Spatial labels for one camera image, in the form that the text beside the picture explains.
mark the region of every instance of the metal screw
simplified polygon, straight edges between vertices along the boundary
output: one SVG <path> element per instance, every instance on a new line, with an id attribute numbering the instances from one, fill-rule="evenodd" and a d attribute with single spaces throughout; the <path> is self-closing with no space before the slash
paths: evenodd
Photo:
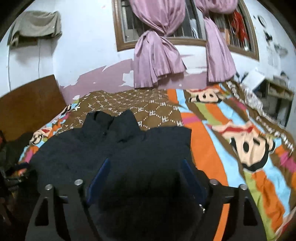
<path id="1" fill-rule="evenodd" d="M 52 185 L 51 184 L 48 184 L 45 186 L 45 190 L 49 191 L 50 189 L 52 189 Z"/>
<path id="2" fill-rule="evenodd" d="M 212 185 L 218 185 L 219 182 L 216 179 L 211 179 L 210 180 L 210 184 L 212 184 Z"/>
<path id="3" fill-rule="evenodd" d="M 82 183 L 83 183 L 83 180 L 82 180 L 82 179 L 77 179 L 77 180 L 74 182 L 74 184 L 75 184 L 76 186 L 80 186 Z"/>
<path id="4" fill-rule="evenodd" d="M 247 190 L 248 189 L 248 186 L 246 184 L 241 184 L 239 186 L 242 190 Z"/>

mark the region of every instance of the pink curtain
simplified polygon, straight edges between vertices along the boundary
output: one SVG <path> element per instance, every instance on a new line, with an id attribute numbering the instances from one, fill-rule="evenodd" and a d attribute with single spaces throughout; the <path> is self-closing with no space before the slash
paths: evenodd
<path id="1" fill-rule="evenodd" d="M 195 0 L 196 7 L 202 11 L 207 32 L 207 67 L 209 82 L 222 82 L 236 73 L 235 64 L 227 44 L 209 12 L 230 14 L 237 7 L 238 0 Z"/>
<path id="2" fill-rule="evenodd" d="M 133 12 L 151 27 L 135 47 L 134 87 L 152 87 L 167 74 L 185 71 L 176 47 L 165 37 L 171 35 L 185 18 L 184 0 L 130 0 Z"/>

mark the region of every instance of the bed sheet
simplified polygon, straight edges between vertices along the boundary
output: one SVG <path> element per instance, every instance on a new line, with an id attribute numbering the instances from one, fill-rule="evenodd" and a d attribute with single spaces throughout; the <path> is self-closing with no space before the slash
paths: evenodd
<path id="1" fill-rule="evenodd" d="M 89 93 L 38 130 L 20 162 L 29 162 L 54 134 L 81 127 L 88 112 L 101 110 L 117 116 L 126 109 L 134 113 L 142 130 L 190 128 L 196 167 L 223 185 L 238 187 L 245 183 L 259 209 L 268 240 L 281 234 L 295 212 L 295 143 L 289 133 L 248 106 L 244 91 L 233 81 L 204 90 Z M 228 210 L 225 205 L 215 240 L 223 236 Z"/>

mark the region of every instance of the green stripe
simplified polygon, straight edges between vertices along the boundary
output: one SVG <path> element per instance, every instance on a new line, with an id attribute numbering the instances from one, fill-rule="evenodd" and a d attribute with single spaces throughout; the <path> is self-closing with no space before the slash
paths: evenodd
<path id="1" fill-rule="evenodd" d="M 217 125 L 222 125 L 221 122 L 216 120 L 212 114 L 208 111 L 206 104 L 204 103 L 195 103 L 196 106 L 198 107 L 199 111 L 203 114 L 203 116 L 207 119 L 208 124 L 212 126 L 217 126 Z"/>
<path id="2" fill-rule="evenodd" d="M 249 172 L 244 171 L 244 176 L 246 178 L 246 183 L 248 185 L 248 189 L 256 203 L 256 206 L 259 210 L 260 216 L 263 221 L 263 225 L 265 228 L 265 233 L 267 236 L 267 240 L 275 240 L 275 233 L 271 228 L 271 219 L 267 216 L 264 207 L 263 207 L 263 198 L 261 192 L 258 191 L 256 187 L 256 181 L 252 178 L 252 174 Z"/>

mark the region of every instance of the gray towel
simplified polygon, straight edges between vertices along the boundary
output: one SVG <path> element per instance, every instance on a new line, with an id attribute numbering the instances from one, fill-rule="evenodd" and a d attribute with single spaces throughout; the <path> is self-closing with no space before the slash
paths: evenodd
<path id="1" fill-rule="evenodd" d="M 32 37 L 49 38 L 61 34 L 59 12 L 26 11 L 14 22 L 7 45 L 17 46 L 19 41 L 32 41 Z"/>

